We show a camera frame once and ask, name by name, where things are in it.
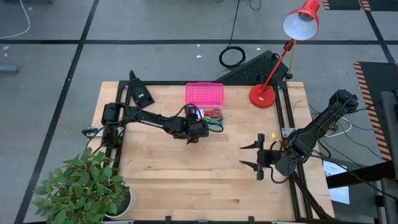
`wooden table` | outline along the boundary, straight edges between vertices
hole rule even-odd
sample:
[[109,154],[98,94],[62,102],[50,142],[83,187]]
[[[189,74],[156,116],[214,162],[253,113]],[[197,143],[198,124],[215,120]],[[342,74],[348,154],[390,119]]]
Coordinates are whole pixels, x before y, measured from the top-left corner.
[[[103,82],[93,126],[102,126],[104,105],[115,101],[117,87],[117,82]],[[184,105],[183,85],[147,87],[155,99],[145,108],[147,111],[172,116]],[[304,127],[311,116],[303,83],[288,82],[288,87],[295,124]],[[184,140],[141,123],[127,125],[119,174],[135,191],[137,204],[121,219],[164,220],[171,215],[173,220],[243,221],[248,216],[256,221],[294,220],[289,183],[274,184],[270,169],[265,171],[263,181],[257,181],[256,173],[238,162],[256,161],[255,149],[239,148],[252,144],[258,133],[266,135],[265,147],[273,142],[272,133],[281,139],[275,104],[268,109],[253,106],[248,97],[251,86],[230,85],[224,89],[224,132],[210,133],[197,144],[186,145]],[[90,145],[97,148],[99,144],[96,138]],[[304,169],[309,190],[334,216],[321,160],[309,159]],[[276,172],[275,179],[283,178]],[[304,217],[302,194],[298,188],[297,192]]]

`white paper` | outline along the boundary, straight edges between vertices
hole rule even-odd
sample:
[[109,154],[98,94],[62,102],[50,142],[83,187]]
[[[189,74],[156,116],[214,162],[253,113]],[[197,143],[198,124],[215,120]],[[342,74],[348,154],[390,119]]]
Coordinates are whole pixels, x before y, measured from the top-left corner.
[[[342,172],[346,172],[340,166],[332,163],[323,161],[323,171],[325,176],[328,177],[330,175],[340,174]],[[329,189],[330,198],[335,202],[341,202],[349,205],[349,190],[348,187],[339,187],[336,189]]]

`black cable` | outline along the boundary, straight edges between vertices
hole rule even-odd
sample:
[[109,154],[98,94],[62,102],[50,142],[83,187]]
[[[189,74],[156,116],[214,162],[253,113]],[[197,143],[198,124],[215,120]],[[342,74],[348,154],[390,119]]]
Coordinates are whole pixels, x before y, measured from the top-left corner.
[[333,159],[329,159],[329,160],[331,160],[331,161],[334,162],[336,165],[338,165],[339,167],[341,167],[341,168],[343,168],[344,170],[346,170],[346,171],[347,171],[349,174],[351,174],[353,177],[355,177],[356,179],[358,179],[358,180],[361,181],[362,183],[367,184],[368,186],[370,186],[370,187],[373,188],[374,190],[377,190],[378,192],[384,194],[385,196],[388,196],[388,197],[390,197],[390,198],[393,198],[393,199],[395,199],[395,200],[398,200],[397,197],[394,197],[394,196],[392,196],[391,194],[388,194],[388,193],[386,193],[385,191],[380,190],[380,189],[378,189],[377,187],[373,186],[372,184],[366,182],[364,179],[358,177],[358,175],[356,175],[354,172],[352,172],[352,171],[346,169],[346,168],[343,167],[342,165],[340,165],[340,164],[338,164],[337,162],[335,162]]
[[[194,105],[193,103],[188,103],[188,104],[184,105],[184,106],[180,109],[180,111],[177,112],[177,114],[175,114],[174,116],[168,117],[168,118],[160,118],[160,117],[158,117],[158,116],[153,116],[152,114],[149,114],[149,115],[152,115],[153,117],[155,117],[155,118],[157,118],[157,119],[159,119],[159,120],[161,120],[161,121],[170,121],[170,120],[176,118],[176,117],[177,117],[186,107],[188,107],[188,106],[193,106],[194,109],[195,109],[195,112],[198,112],[198,113],[199,113],[199,116],[200,116],[200,119],[203,120],[203,116],[201,115],[201,112],[200,112],[199,108],[198,108],[196,105]],[[132,115],[132,116],[130,116],[130,117],[128,117],[128,119],[132,119],[132,118],[134,118],[134,117],[135,117],[135,114]]]
[[221,124],[219,125],[219,127],[221,128],[221,130],[214,130],[214,129],[209,128],[209,131],[214,132],[214,133],[222,133],[224,131],[224,127]]
[[259,0],[259,7],[257,9],[253,8],[253,6],[251,5],[251,0],[249,0],[249,5],[250,5],[250,8],[253,10],[260,10],[261,9],[261,0]]
[[[289,164],[288,164],[288,166],[287,166],[287,170],[289,170],[289,171],[290,171],[290,167],[291,167],[291,165],[292,165],[292,161],[293,161],[293,160],[290,160],[290,161],[289,161]],[[289,179],[289,177],[290,177],[290,173],[289,173],[289,174],[287,174],[287,176],[285,177],[285,179],[283,179],[283,180],[281,180],[281,181],[277,181],[277,180],[274,179],[274,168],[272,168],[271,166],[270,166],[269,168],[271,168],[271,180],[272,180],[273,183],[275,183],[275,184],[283,184],[283,183],[286,182],[286,181]]]
[[[232,37],[233,37],[233,35],[234,35],[235,23],[236,23],[236,18],[237,18],[237,16],[238,16],[238,9],[239,9],[239,3],[240,3],[240,2],[241,2],[241,0],[238,0],[238,5],[236,6],[234,24],[233,24],[233,26],[232,26],[232,33],[231,33],[231,38],[229,38],[229,44],[228,44],[228,46],[220,53],[220,56],[218,57],[218,61],[220,62],[220,64],[221,64],[222,66],[224,66],[224,67],[230,69],[230,70],[232,70],[232,69],[234,69],[234,68],[237,68],[237,67],[241,66],[241,65],[244,64],[245,61],[246,61],[246,54],[244,53],[244,50],[243,50],[241,47],[238,47],[238,46],[230,47],[230,46],[231,46],[231,43],[232,43]],[[233,65],[227,65],[227,64],[225,64],[224,61],[223,61],[223,55],[225,54],[225,52],[227,52],[227,51],[229,51],[229,50],[238,50],[239,52],[241,52],[241,53],[242,53],[242,59],[241,59],[238,63],[233,64]]]
[[274,146],[275,146],[275,144],[276,144],[277,142],[280,143],[280,146],[279,146],[279,153],[278,153],[278,157],[280,157],[280,155],[282,154],[282,148],[283,148],[282,142],[281,142],[280,140],[274,141],[274,142],[271,144],[271,146],[269,146],[269,150],[272,152],[272,149],[274,148]]
[[357,112],[359,112],[359,111],[366,111],[366,110],[368,110],[369,108],[371,108],[372,106],[377,106],[377,105],[380,105],[380,104],[381,104],[381,102],[378,102],[378,103],[375,103],[375,104],[372,104],[372,105],[369,105],[369,106],[364,106],[363,108],[358,109],[358,110],[352,112],[351,114],[357,113]]
[[95,151],[93,152],[93,154],[96,154],[98,152],[99,149],[101,149],[102,146],[99,146],[97,149],[95,149]]
[[358,163],[356,163],[354,160],[350,159],[348,156],[344,155],[342,152],[340,152],[339,150],[335,149],[334,147],[331,147],[325,140],[322,139],[322,141],[329,146],[329,148],[331,148],[332,150],[336,151],[338,154],[342,155],[343,157],[345,157],[346,159],[348,159],[349,161],[351,161],[352,163],[354,163],[355,165],[357,165],[360,168],[364,168],[363,166],[359,165]]
[[[348,160],[350,160],[351,162],[353,162],[354,164],[356,164],[358,167],[364,168],[363,166],[359,165],[359,164],[356,163],[354,160],[350,159],[348,156],[344,155],[343,153],[341,153],[341,152],[338,151],[337,149],[335,149],[335,148],[333,148],[333,147],[331,147],[331,146],[329,146],[329,147],[330,147],[331,149],[335,150],[336,152],[338,152],[339,154],[341,154],[342,156],[344,156],[345,158],[347,158]],[[352,171],[346,169],[345,167],[339,165],[339,164],[338,164],[336,161],[334,161],[332,158],[329,158],[329,160],[332,161],[333,163],[335,163],[336,165],[338,165],[339,167],[343,168],[344,170],[346,170],[346,171],[347,171],[349,174],[351,174],[354,178],[358,179],[359,181],[361,181],[361,182],[364,183],[364,184],[369,185],[369,186],[370,186],[371,188],[373,188],[374,190],[377,190],[378,192],[380,192],[380,193],[382,193],[382,194],[385,194],[385,195],[387,195],[387,196],[390,197],[390,198],[393,198],[393,199],[398,200],[398,198],[396,198],[396,197],[394,197],[394,196],[392,196],[392,195],[390,195],[390,194],[385,193],[385,191],[378,189],[377,187],[375,187],[375,186],[369,184],[368,182],[366,182],[364,179],[358,177],[354,172],[352,172]]]
[[320,129],[318,129],[318,132],[317,132],[318,143],[319,143],[319,145],[321,145],[321,147],[322,147],[324,150],[326,150],[326,152],[328,153],[328,156],[326,156],[325,159],[329,159],[329,158],[331,158],[331,153],[330,153],[329,149],[327,149],[327,148],[322,144],[322,142],[319,141],[319,139],[320,139],[320,137],[319,137],[319,132],[320,132]]
[[99,128],[99,129],[97,130],[97,132],[95,132],[95,134],[94,134],[92,137],[89,137],[89,138],[88,138],[88,141],[87,141],[87,143],[86,143],[86,148],[88,147],[88,145],[89,145],[89,143],[91,142],[91,140],[93,140],[93,138],[94,138],[95,136],[97,136],[97,134],[100,133],[100,131],[102,131],[104,128],[105,128],[105,127]]
[[343,129],[344,134],[347,136],[347,138],[348,138],[350,141],[352,141],[353,143],[355,143],[355,144],[357,144],[357,145],[359,145],[359,146],[365,147],[365,148],[368,149],[373,155],[375,155],[377,158],[383,160],[383,158],[381,158],[381,157],[378,156],[376,153],[374,153],[374,152],[372,151],[371,148],[365,146],[364,144],[361,144],[361,143],[358,143],[358,142],[352,140],[352,139],[348,136],[348,134],[346,133],[346,131],[344,130],[344,128],[342,127],[342,125],[340,124],[340,122],[337,121],[337,123],[341,126],[341,128]]
[[351,123],[351,122],[348,122],[348,121],[346,121],[347,123],[349,123],[350,125],[352,125],[352,126],[354,126],[355,128],[358,128],[358,129],[361,129],[361,130],[364,130],[364,131],[381,131],[381,129],[376,129],[376,128],[361,128],[361,127],[359,127],[359,126],[357,126],[357,125],[355,125],[355,124],[353,124],[353,123]]
[[[310,104],[308,104],[308,105],[311,107],[311,109],[312,109],[313,111],[316,112],[316,113],[311,113],[311,114],[320,114],[320,112],[317,111],[317,110],[315,110]],[[362,127],[359,127],[359,126],[357,126],[357,125],[351,123],[350,121],[346,121],[346,120],[344,120],[344,119],[343,119],[343,121],[349,123],[350,125],[352,125],[352,126],[358,128],[358,129],[364,130],[364,131],[382,131],[381,129],[378,129],[378,128],[362,128]]]

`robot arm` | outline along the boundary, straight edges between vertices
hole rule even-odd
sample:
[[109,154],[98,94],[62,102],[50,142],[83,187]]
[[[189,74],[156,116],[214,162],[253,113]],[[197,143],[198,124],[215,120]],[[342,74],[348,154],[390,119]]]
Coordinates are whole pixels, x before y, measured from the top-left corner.
[[[291,174],[300,159],[306,162],[312,154],[312,149],[317,141],[326,134],[330,126],[337,122],[344,114],[352,113],[358,106],[358,98],[346,90],[338,90],[329,99],[329,106],[322,111],[305,128],[293,131],[284,139],[283,153],[276,153],[263,149],[264,135],[259,134],[258,141],[251,146],[242,149],[259,148],[257,152],[257,163],[240,161],[254,169],[256,172],[263,173],[262,168],[275,164],[275,168],[284,176]],[[257,176],[262,180],[263,174]]]
[[[127,113],[126,119],[117,121],[117,114],[123,108]],[[126,106],[120,103],[108,103],[104,107],[102,124],[106,128],[115,128],[128,123],[138,122],[163,129],[167,134],[171,134],[174,139],[187,139],[187,144],[198,142],[198,138],[209,135],[208,125],[204,120],[198,120],[195,107],[184,106],[186,117],[173,116],[166,118],[161,114],[154,114],[140,110],[135,106]]]

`wire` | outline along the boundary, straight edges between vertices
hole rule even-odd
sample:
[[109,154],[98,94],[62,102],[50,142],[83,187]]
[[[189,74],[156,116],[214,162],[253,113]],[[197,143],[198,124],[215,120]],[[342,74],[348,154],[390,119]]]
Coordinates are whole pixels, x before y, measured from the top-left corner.
[[290,66],[289,66],[289,71],[287,72],[288,74],[290,74],[290,72],[292,71],[293,68],[293,61],[294,61],[294,52],[296,49],[296,40],[293,41],[293,50],[292,50],[292,58],[290,59]]
[[319,132],[320,132],[320,130],[321,130],[321,129],[318,129],[318,131],[317,131],[318,143],[319,143],[319,145],[321,145],[321,147],[322,147],[324,150],[326,150],[326,152],[328,153],[328,156],[326,156],[326,159],[329,159],[329,158],[331,158],[331,153],[330,153],[329,149],[327,149],[326,146],[324,146],[324,145],[322,144],[322,142],[319,141],[319,139],[320,139],[320,137],[319,137]]
[[357,165],[360,168],[364,168],[363,166],[359,165],[358,163],[356,163],[354,160],[350,159],[348,156],[344,155],[342,152],[340,152],[339,150],[335,149],[334,147],[331,147],[325,140],[322,139],[322,141],[329,146],[329,148],[331,148],[332,150],[336,151],[338,154],[342,155],[343,157],[345,157],[346,159],[348,159],[349,161],[353,162],[355,165]]
[[294,105],[293,105],[293,110],[292,112],[294,112],[294,109],[296,108],[297,103],[300,103],[302,100],[297,101]]
[[361,108],[361,109],[358,109],[358,110],[352,112],[351,114],[357,113],[357,112],[359,112],[359,111],[366,111],[366,110],[368,110],[369,108],[371,108],[372,106],[377,106],[377,105],[380,105],[380,104],[381,104],[381,102],[378,102],[378,103],[375,103],[375,104],[372,104],[372,105],[369,105],[369,106],[365,106],[365,107],[363,107],[363,108]]
[[250,8],[253,10],[260,10],[261,9],[261,0],[259,0],[259,7],[257,9],[253,8],[253,6],[251,5],[251,0],[249,0],[249,5],[250,5]]
[[320,114],[320,113],[321,113],[321,112],[317,111],[316,109],[314,109],[314,108],[311,106],[311,104],[310,104],[310,103],[308,103],[308,105],[311,107],[311,109],[312,109],[313,111],[317,112],[318,114]]
[[21,4],[22,10],[24,11],[24,14],[25,14],[25,16],[26,16],[26,20],[27,20],[27,29],[26,29],[24,32],[20,32],[19,34],[10,35],[10,36],[7,36],[7,37],[0,37],[0,40],[8,39],[8,38],[11,38],[11,37],[16,37],[16,36],[25,34],[26,32],[29,31],[29,29],[30,29],[30,20],[29,20],[29,16],[28,16],[27,13],[26,13],[25,6],[24,6],[24,3],[22,3],[22,0],[19,0],[19,2],[20,2],[20,4]]
[[[231,43],[232,43],[232,37],[233,37],[233,35],[234,35],[235,23],[236,23],[236,18],[237,18],[237,16],[238,16],[238,10],[239,10],[239,3],[240,3],[240,2],[241,2],[241,0],[238,0],[238,5],[236,6],[234,24],[233,24],[233,26],[232,26],[232,32],[231,32],[231,38],[229,38],[229,44],[228,44],[228,46],[220,53],[220,56],[218,56],[218,61],[220,62],[220,64],[221,64],[222,66],[224,66],[224,67],[230,69],[230,70],[232,70],[232,69],[234,69],[234,68],[237,68],[237,67],[243,65],[243,64],[245,63],[245,61],[246,61],[246,54],[244,53],[244,50],[243,50],[241,47],[238,47],[238,46],[230,47],[230,46],[231,46]],[[227,65],[227,64],[225,64],[224,61],[223,61],[223,55],[225,54],[225,52],[227,52],[227,51],[229,51],[229,50],[238,50],[239,52],[241,52],[241,53],[242,53],[242,59],[241,59],[238,63],[233,64],[233,65]]]
[[[293,161],[293,160],[290,160],[290,161],[289,161],[289,164],[288,164],[288,166],[287,166],[287,170],[288,170],[288,171],[290,171],[290,167],[292,166],[292,161]],[[273,183],[275,183],[275,184],[283,184],[284,182],[286,182],[286,181],[289,179],[289,177],[290,177],[290,172],[289,172],[289,174],[287,174],[287,176],[285,177],[285,179],[283,179],[283,180],[281,180],[281,181],[275,180],[275,179],[274,179],[274,168],[272,168],[271,166],[270,166],[270,168],[271,168],[271,180],[273,181]]]
[[348,132],[349,130],[351,130],[351,128],[353,127],[353,125],[352,125],[346,118],[341,117],[341,119],[347,121],[347,123],[349,124],[349,128],[348,128],[347,130],[344,130],[344,128],[341,127],[342,130],[343,130],[342,132],[337,133],[337,134],[332,134],[331,136],[325,134],[325,137],[328,137],[328,138],[336,137],[336,136],[339,136],[340,134],[347,134],[347,132]]
[[184,109],[185,109],[186,107],[188,107],[188,106],[193,106],[194,109],[195,109],[195,112],[198,112],[198,113],[199,113],[200,119],[201,119],[201,120],[203,119],[203,116],[201,115],[201,112],[200,112],[199,108],[198,108],[196,105],[194,105],[193,103],[187,103],[186,105],[184,105],[184,106],[180,109],[180,111],[179,111],[176,115],[174,115],[174,116],[171,116],[171,117],[169,117],[169,118],[158,118],[158,119],[161,120],[161,121],[170,121],[171,119],[176,118],[176,117],[182,112],[182,110],[184,110]]
[[397,197],[392,196],[391,194],[386,193],[383,190],[378,189],[377,187],[373,186],[372,184],[366,182],[364,179],[360,178],[358,175],[356,175],[354,172],[348,170],[347,168],[343,167],[342,165],[338,164],[337,162],[335,162],[333,159],[330,159],[332,162],[334,162],[336,165],[340,166],[341,168],[343,168],[344,170],[346,170],[349,174],[351,174],[353,177],[355,177],[356,179],[358,179],[359,181],[361,181],[362,183],[370,186],[371,188],[373,188],[374,190],[377,190],[378,192],[384,194],[385,196],[388,196],[390,198],[393,198],[395,200],[398,200]]
[[99,128],[99,129],[97,130],[97,132],[95,132],[95,134],[94,134],[93,136],[91,136],[90,138],[88,138],[88,141],[87,141],[87,143],[86,143],[86,148],[88,147],[88,145],[89,145],[89,143],[91,142],[91,140],[93,140],[93,138],[94,138],[95,136],[97,136],[97,134],[100,133],[104,128],[105,128],[105,127]]
[[378,156],[376,153],[374,153],[373,151],[372,151],[372,149],[371,148],[369,148],[369,147],[367,147],[367,146],[365,146],[364,144],[361,144],[361,143],[358,143],[358,142],[356,142],[356,141],[354,141],[354,140],[352,140],[349,136],[348,136],[348,134],[347,133],[345,133],[344,132],[344,134],[347,136],[347,138],[349,139],[349,140],[351,140],[353,143],[355,143],[355,144],[357,144],[357,145],[359,145],[359,146],[362,146],[362,147],[365,147],[366,149],[368,149],[373,155],[375,155],[377,158],[379,158],[379,159],[382,159],[383,160],[383,158],[381,158],[380,156]]
[[354,126],[355,128],[361,129],[361,130],[365,130],[365,131],[381,131],[381,129],[376,129],[376,128],[361,128],[351,122],[349,122],[352,126]]
[[209,131],[214,132],[214,133],[222,133],[224,131],[224,127],[222,125],[219,125],[219,127],[221,128],[221,130],[214,130],[209,128]]
[[[319,111],[317,111],[317,110],[315,110],[312,106],[311,106],[311,104],[308,104],[310,107],[311,107],[311,109],[313,110],[313,111],[315,111],[316,113],[311,113],[311,114],[320,114],[320,112]],[[355,125],[355,124],[353,124],[353,123],[351,123],[350,121],[348,121],[347,119],[344,119],[347,123],[349,123],[350,125],[352,125],[352,126],[354,126],[354,127],[356,127],[356,128],[359,128],[359,129],[362,129],[362,130],[365,130],[365,131],[381,131],[381,129],[377,129],[377,128],[361,128],[361,127],[359,127],[358,125]]]
[[97,149],[94,150],[94,152],[92,154],[96,154],[98,152],[98,150],[101,148],[102,148],[102,146],[99,146]]

